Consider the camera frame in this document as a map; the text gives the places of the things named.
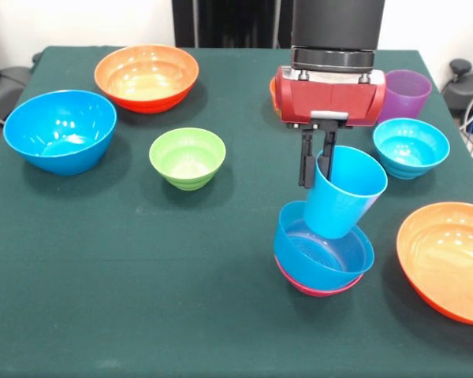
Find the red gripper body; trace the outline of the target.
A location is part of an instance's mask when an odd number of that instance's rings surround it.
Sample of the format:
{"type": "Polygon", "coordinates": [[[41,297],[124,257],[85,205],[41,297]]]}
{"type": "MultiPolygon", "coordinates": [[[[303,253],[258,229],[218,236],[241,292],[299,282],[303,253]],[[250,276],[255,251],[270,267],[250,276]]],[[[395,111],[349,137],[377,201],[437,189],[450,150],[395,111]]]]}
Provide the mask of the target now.
{"type": "Polygon", "coordinates": [[[347,127],[372,127],[383,108],[385,73],[302,72],[283,65],[274,76],[274,108],[286,124],[339,120],[347,127]]]}

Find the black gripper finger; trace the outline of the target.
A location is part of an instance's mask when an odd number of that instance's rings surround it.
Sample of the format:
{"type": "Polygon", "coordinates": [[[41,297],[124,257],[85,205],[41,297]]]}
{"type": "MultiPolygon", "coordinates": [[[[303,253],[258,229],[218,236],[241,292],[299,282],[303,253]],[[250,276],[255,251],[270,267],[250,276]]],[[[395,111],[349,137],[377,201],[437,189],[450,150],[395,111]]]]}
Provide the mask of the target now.
{"type": "Polygon", "coordinates": [[[315,157],[312,154],[313,133],[311,128],[302,129],[299,185],[304,188],[312,188],[315,181],[315,157]]]}
{"type": "Polygon", "coordinates": [[[331,177],[332,159],[336,140],[337,130],[326,130],[323,149],[318,156],[318,168],[327,180],[331,177]]]}

